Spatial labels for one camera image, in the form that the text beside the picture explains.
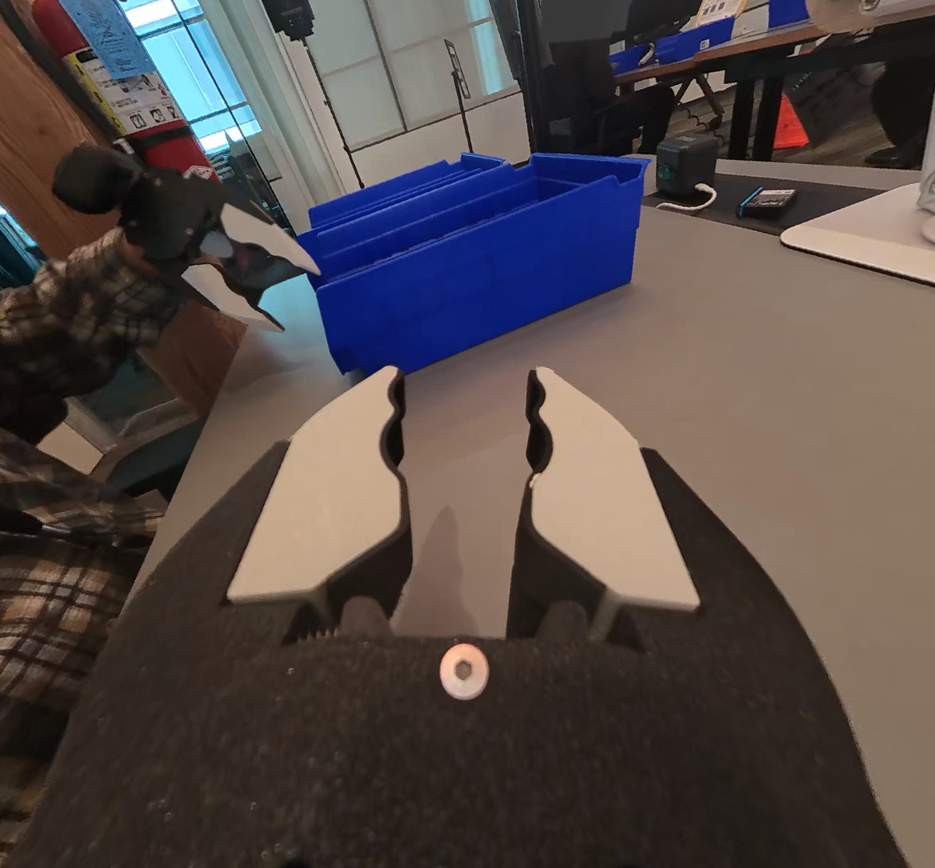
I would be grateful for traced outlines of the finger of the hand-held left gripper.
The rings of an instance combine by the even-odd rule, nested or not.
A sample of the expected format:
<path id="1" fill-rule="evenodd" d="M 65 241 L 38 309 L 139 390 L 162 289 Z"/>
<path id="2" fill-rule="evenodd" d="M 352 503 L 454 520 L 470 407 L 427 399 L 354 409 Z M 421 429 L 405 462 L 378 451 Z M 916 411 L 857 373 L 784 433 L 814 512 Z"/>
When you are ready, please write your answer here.
<path id="1" fill-rule="evenodd" d="M 228 285 L 222 270 L 216 264 L 197 263 L 188 266 L 181 279 L 217 312 L 260 331 L 283 333 L 284 328 L 276 319 L 253 307 L 246 297 Z"/>
<path id="2" fill-rule="evenodd" d="M 280 226 L 226 203 L 203 238 L 203 255 L 218 265 L 231 288 L 267 290 L 319 266 Z"/>

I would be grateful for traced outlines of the wooden office desk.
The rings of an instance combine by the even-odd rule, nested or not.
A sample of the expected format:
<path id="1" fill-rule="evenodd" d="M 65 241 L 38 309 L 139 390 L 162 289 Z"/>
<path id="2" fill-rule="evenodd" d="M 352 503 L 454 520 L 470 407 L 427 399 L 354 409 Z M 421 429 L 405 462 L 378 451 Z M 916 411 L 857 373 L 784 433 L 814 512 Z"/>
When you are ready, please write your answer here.
<path id="1" fill-rule="evenodd" d="M 618 86 L 692 79 L 723 72 L 736 85 L 728 159 L 771 160 L 785 78 L 812 71 L 887 63 L 933 52 L 933 16 L 878 24 L 850 35 L 822 34 L 812 24 L 731 40 L 690 59 L 615 74 Z"/>

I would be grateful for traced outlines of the white board stand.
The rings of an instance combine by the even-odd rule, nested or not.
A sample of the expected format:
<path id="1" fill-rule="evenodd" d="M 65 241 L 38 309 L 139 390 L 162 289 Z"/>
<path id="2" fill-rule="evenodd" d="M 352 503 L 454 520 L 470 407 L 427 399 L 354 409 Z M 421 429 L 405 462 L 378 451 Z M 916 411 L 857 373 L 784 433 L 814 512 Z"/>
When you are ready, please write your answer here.
<path id="1" fill-rule="evenodd" d="M 921 180 L 793 226 L 788 249 L 926 285 L 934 284 L 934 116 Z"/>

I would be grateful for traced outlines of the black charger case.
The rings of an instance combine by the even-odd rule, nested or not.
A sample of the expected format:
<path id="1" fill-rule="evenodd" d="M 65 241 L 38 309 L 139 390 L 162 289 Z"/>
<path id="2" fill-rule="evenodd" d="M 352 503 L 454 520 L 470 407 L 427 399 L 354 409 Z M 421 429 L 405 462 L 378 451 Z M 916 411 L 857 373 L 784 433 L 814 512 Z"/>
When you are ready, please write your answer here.
<path id="1" fill-rule="evenodd" d="M 655 152 L 655 189 L 676 199 L 712 189 L 718 160 L 719 138 L 709 134 L 669 137 Z"/>

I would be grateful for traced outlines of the black sign stand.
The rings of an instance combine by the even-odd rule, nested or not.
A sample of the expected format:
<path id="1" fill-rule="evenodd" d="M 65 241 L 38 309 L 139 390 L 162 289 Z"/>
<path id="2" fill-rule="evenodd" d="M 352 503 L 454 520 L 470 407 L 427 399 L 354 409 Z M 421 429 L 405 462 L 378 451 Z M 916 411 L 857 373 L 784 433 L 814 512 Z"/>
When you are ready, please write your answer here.
<path id="1" fill-rule="evenodd" d="M 469 90 L 464 69 L 462 68 L 460 58 L 454 43 L 449 38 L 445 38 L 443 40 L 443 44 L 450 61 L 450 78 L 456 93 L 455 96 L 457 99 L 461 124 L 467 144 L 467 150 L 469 153 L 474 153 L 473 140 L 470 134 L 466 107 L 466 103 L 471 100 L 471 92 Z"/>

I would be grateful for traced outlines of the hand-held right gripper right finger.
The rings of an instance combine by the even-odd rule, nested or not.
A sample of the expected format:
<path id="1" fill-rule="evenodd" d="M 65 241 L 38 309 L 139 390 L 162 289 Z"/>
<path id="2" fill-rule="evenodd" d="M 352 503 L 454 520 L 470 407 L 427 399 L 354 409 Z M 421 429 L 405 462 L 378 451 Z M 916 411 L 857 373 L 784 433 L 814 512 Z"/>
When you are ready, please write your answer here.
<path id="1" fill-rule="evenodd" d="M 637 439 L 550 368 L 529 371 L 524 635 L 554 604 L 579 606 L 592 640 L 631 608 L 694 615 L 700 596 Z"/>

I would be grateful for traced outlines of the blue paper tag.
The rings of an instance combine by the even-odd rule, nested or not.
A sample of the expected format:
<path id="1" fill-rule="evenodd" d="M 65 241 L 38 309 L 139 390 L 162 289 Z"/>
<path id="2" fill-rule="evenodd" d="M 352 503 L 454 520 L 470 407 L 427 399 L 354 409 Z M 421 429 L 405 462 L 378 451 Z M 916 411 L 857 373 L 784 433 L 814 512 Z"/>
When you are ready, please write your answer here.
<path id="1" fill-rule="evenodd" d="M 113 79 L 157 70 L 117 0 L 57 0 Z"/>

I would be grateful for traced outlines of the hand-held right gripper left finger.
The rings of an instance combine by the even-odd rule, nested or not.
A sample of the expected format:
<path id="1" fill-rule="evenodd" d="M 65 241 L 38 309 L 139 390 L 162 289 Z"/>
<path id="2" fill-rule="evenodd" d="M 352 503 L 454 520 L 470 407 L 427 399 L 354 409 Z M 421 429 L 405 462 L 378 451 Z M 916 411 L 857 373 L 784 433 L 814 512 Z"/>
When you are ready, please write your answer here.
<path id="1" fill-rule="evenodd" d="M 405 375 L 387 366 L 330 401 L 290 438 L 240 564 L 231 604 L 398 604 L 411 574 L 400 472 Z"/>

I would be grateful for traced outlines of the red fire extinguisher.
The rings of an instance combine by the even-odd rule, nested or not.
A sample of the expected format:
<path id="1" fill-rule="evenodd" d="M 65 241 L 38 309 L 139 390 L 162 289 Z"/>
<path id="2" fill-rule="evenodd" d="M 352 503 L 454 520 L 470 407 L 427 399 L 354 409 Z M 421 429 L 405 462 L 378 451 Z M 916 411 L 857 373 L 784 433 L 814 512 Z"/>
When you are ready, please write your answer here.
<path id="1" fill-rule="evenodd" d="M 2 19 L 101 137 L 148 166 L 219 180 L 158 70 L 111 78 L 57 0 L 2 0 Z"/>

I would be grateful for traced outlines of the person's left forearm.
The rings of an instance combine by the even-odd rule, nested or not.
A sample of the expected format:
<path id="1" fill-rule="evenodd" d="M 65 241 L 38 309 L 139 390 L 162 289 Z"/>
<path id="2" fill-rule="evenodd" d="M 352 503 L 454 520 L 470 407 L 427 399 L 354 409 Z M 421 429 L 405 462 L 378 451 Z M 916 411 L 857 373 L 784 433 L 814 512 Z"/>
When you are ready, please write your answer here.
<path id="1" fill-rule="evenodd" d="M 2 447 L 38 445 L 64 422 L 70 398 L 155 347 L 182 305 L 119 227 L 3 290 Z"/>

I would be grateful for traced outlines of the orange traffic cone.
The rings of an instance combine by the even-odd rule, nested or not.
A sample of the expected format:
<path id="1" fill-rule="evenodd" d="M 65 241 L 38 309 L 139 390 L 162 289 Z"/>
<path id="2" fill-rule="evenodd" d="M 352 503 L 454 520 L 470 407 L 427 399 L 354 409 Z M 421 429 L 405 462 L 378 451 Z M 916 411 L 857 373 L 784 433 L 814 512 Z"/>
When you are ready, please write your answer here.
<path id="1" fill-rule="evenodd" d="M 796 111 L 783 94 L 777 118 L 777 126 L 773 141 L 774 151 L 799 150 L 809 145 L 810 138 L 796 114 Z"/>

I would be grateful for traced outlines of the blue plastic object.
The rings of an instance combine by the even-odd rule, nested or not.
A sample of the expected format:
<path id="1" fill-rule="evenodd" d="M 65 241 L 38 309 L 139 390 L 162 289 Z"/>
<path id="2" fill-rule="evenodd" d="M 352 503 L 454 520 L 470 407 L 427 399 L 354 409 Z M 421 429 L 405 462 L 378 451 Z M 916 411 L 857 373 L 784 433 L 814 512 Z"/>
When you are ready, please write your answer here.
<path id="1" fill-rule="evenodd" d="M 465 152 L 311 207 L 337 368 L 413 373 L 629 284 L 649 164 Z"/>

